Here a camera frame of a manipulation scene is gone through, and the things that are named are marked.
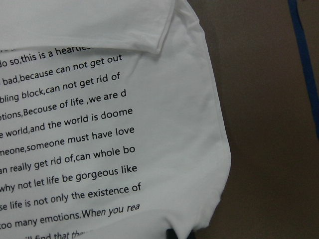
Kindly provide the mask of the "white long-sleeve printed shirt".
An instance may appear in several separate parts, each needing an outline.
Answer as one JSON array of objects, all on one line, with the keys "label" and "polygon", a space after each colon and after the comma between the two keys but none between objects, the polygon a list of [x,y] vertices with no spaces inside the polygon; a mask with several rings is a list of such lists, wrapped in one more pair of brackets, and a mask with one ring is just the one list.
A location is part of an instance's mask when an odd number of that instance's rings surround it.
[{"label": "white long-sleeve printed shirt", "polygon": [[187,1],[1,1],[1,238],[185,239],[230,162]]}]

